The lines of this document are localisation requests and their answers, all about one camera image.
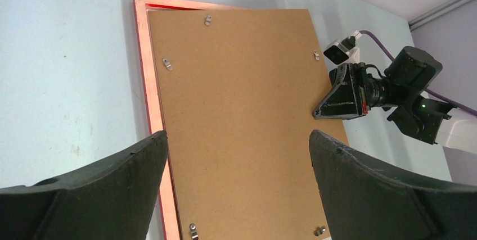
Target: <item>black camera body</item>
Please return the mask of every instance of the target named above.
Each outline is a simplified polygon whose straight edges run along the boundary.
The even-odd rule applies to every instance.
[[[396,107],[388,120],[412,138],[435,143],[443,119],[453,106],[421,96],[442,71],[442,64],[427,52],[404,47],[384,71],[373,78],[366,70],[374,65],[344,63],[330,71],[331,92],[313,111],[316,119],[355,119],[373,107],[387,111]]]

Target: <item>black cable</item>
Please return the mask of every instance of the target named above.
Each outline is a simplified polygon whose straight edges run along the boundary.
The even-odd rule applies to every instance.
[[[374,40],[374,42],[379,46],[379,48],[381,48],[381,50],[387,55],[387,57],[392,61],[394,61],[394,57],[391,55],[391,53],[389,53],[389,51],[386,49],[386,47],[384,47],[384,45],[379,41],[379,39],[374,35],[372,34],[370,31],[368,30],[360,30],[359,31],[361,34],[365,34],[365,35],[368,35],[372,40]],[[477,117],[477,111],[470,108],[470,107],[467,107],[463,104],[460,104],[458,103],[457,101],[454,101],[450,98],[446,98],[444,97],[443,95],[441,94],[437,94],[435,93],[434,91],[432,90],[429,90],[429,89],[424,89],[425,92],[427,92],[428,94],[431,94],[432,96],[438,98],[438,99],[441,99],[442,101],[445,101],[447,103],[449,103],[450,105],[456,107],[456,108],[459,108],[461,109],[462,111],[465,111],[467,112],[468,114],[471,114],[475,117]]]
[[[378,69],[375,65],[373,65],[373,64],[366,64],[366,65],[364,66],[365,69],[368,69],[369,67],[375,69],[375,70],[377,71],[377,74],[379,75],[379,77],[381,77],[381,79],[384,78],[384,76],[381,74],[381,71],[379,71],[379,69]]]

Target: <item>metal turn clip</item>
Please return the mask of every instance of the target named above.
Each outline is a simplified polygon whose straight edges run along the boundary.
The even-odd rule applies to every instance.
[[[322,234],[324,234],[325,232],[326,232],[326,227],[321,226],[321,227],[316,228],[316,230],[313,232],[313,234],[314,234],[315,237],[318,237],[318,236],[321,236]]]
[[[212,22],[212,15],[207,15],[207,18],[205,19],[205,25],[210,25]]]
[[[195,226],[194,223],[189,225],[189,228],[191,229],[191,237],[192,240],[199,240],[199,235],[197,234],[197,227]]]
[[[318,54],[318,51],[313,50],[313,53],[314,53],[314,59],[320,60],[320,55]]]
[[[174,67],[169,62],[169,60],[167,60],[167,58],[163,58],[163,63],[164,63],[164,66],[166,67],[167,70],[173,70],[174,69]]]

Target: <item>brown hardboard backing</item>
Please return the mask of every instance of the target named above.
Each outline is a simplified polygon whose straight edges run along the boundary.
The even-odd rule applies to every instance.
[[[331,84],[309,12],[149,18],[183,239],[191,223],[200,239],[316,239],[327,224],[309,135],[348,141],[342,121],[312,116]]]

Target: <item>purple cable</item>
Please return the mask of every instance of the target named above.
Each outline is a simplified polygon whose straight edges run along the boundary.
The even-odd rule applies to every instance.
[[[391,61],[394,61],[393,55],[391,55],[391,53],[386,49],[386,47],[384,47],[384,45],[379,41],[379,39],[374,34],[369,32],[368,30],[360,30],[359,32],[361,34],[368,35],[372,40],[374,40],[374,42],[379,46],[379,48],[381,48],[381,50],[387,55],[387,57],[389,59],[391,59]],[[427,88],[424,89],[424,91],[428,92],[429,94],[431,94],[432,96],[434,96],[438,99],[441,99],[442,101],[445,101],[445,102],[449,103],[450,105],[452,105],[454,107],[457,107],[457,108],[461,109],[462,111],[467,112],[468,114],[471,114],[471,115],[477,117],[477,111],[472,109],[472,108],[469,108],[469,107],[467,107],[463,104],[460,104],[457,101],[453,101],[450,98],[446,98],[443,95],[437,94],[434,91],[429,90]]]
[[[379,41],[379,39],[374,34],[369,32],[368,30],[360,30],[359,32],[361,34],[370,36],[374,40],[374,42],[379,46],[379,48],[381,48],[381,50],[388,56],[388,58],[391,59],[391,61],[394,61],[393,55],[391,55],[388,49],[384,47],[384,45]]]

